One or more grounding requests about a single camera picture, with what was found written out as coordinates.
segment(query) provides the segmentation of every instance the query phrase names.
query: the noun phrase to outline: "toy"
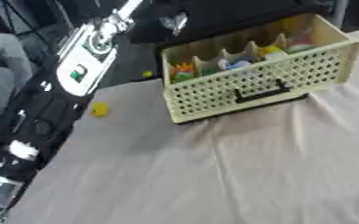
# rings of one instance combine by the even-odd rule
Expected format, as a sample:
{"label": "toy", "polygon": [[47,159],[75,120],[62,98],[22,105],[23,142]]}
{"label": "toy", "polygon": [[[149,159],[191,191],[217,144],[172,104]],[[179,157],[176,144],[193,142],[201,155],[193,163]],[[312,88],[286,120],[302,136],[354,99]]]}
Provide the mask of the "toy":
{"label": "toy", "polygon": [[94,117],[104,117],[108,114],[109,109],[106,103],[104,102],[94,102],[92,115]]}
{"label": "toy", "polygon": [[312,41],[310,31],[303,31],[300,34],[294,35],[288,40],[288,53],[300,53],[307,50],[312,50],[316,46]]}
{"label": "toy", "polygon": [[144,78],[151,78],[153,76],[153,72],[152,71],[145,71],[143,72],[143,77]]}
{"label": "toy", "polygon": [[191,80],[195,78],[194,65],[191,63],[178,64],[175,66],[173,74],[173,83]]}
{"label": "toy", "polygon": [[282,51],[280,48],[278,48],[274,45],[262,47],[262,48],[260,48],[258,53],[260,54],[260,56],[262,58],[264,58],[266,60],[275,60],[275,59],[280,59],[280,58],[287,56],[286,52]]}
{"label": "toy", "polygon": [[225,71],[225,70],[231,70],[231,69],[236,69],[238,67],[246,67],[251,65],[251,63],[247,60],[236,60],[232,63],[229,63],[228,60],[226,59],[220,59],[218,62],[218,66],[221,70]]}

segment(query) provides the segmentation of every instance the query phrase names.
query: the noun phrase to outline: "plastic basket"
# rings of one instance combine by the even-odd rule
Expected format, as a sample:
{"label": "plastic basket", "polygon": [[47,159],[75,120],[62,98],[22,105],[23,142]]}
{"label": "plastic basket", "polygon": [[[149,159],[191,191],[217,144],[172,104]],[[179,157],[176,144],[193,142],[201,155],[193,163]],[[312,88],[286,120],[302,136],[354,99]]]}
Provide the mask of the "plastic basket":
{"label": "plastic basket", "polygon": [[[272,41],[308,29],[316,48],[172,83],[173,64],[193,62],[197,71],[215,66],[216,58],[252,54],[249,43],[261,35]],[[300,97],[310,91],[347,81],[359,42],[324,18],[305,14],[224,36],[167,48],[162,52],[164,97],[172,120],[183,123]]]}

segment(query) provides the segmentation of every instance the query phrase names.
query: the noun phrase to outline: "white tablecloth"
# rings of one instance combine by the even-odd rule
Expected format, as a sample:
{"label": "white tablecloth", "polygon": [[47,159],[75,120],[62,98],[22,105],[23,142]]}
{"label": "white tablecloth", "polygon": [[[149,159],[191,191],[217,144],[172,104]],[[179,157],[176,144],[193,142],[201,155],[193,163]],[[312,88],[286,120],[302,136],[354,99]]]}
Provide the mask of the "white tablecloth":
{"label": "white tablecloth", "polygon": [[111,114],[76,123],[10,224],[359,223],[359,60],[346,85],[185,125],[159,80],[94,101]]}

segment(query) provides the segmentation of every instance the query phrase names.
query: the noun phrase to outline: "small yellow object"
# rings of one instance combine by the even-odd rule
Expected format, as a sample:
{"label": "small yellow object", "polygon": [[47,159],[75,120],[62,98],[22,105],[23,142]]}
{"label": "small yellow object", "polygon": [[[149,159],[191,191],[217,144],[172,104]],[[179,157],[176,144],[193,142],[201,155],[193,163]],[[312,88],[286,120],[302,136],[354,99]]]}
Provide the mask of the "small yellow object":
{"label": "small yellow object", "polygon": [[150,78],[153,76],[153,72],[152,71],[145,71],[143,72],[143,77],[144,78]]}
{"label": "small yellow object", "polygon": [[108,105],[104,102],[94,102],[93,108],[92,115],[94,117],[104,117],[109,112]]}
{"label": "small yellow object", "polygon": [[278,47],[274,45],[269,45],[261,48],[259,52],[261,57],[265,57],[265,55],[267,54],[282,52],[282,50],[280,50]]}

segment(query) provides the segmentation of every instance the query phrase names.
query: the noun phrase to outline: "basket handle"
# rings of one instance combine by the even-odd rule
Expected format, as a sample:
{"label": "basket handle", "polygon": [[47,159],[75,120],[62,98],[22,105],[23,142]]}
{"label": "basket handle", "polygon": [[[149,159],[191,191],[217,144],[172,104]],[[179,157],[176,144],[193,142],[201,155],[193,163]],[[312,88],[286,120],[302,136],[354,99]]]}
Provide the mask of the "basket handle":
{"label": "basket handle", "polygon": [[265,98],[265,97],[269,97],[269,96],[273,96],[273,95],[280,95],[283,93],[290,92],[290,88],[288,88],[282,80],[276,79],[276,85],[279,87],[279,89],[277,89],[277,90],[272,90],[270,92],[265,92],[262,94],[254,94],[254,95],[250,95],[250,96],[246,96],[246,97],[243,97],[241,95],[241,91],[236,88],[236,89],[234,89],[234,95],[236,96],[236,103],[239,104],[239,103],[244,103],[244,102],[250,102],[250,101],[258,100],[261,98]]}

